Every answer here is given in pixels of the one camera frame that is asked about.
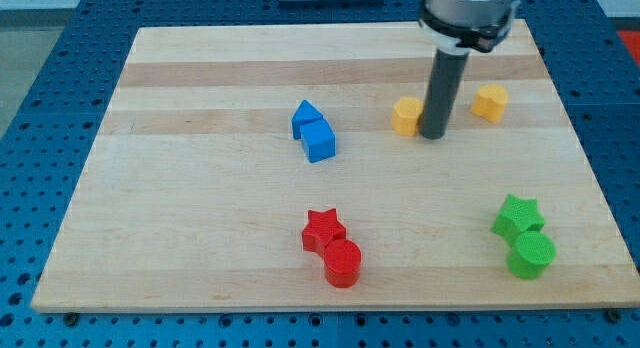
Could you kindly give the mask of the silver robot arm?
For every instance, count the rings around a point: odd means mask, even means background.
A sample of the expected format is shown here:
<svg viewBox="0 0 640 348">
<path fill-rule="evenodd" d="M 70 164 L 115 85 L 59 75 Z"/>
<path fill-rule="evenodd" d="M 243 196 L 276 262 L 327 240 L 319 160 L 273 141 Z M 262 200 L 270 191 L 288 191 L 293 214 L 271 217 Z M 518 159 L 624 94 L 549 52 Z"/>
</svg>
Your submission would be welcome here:
<svg viewBox="0 0 640 348">
<path fill-rule="evenodd" d="M 419 0 L 418 24 L 449 55 L 489 53 L 508 36 L 519 0 Z"/>
</svg>

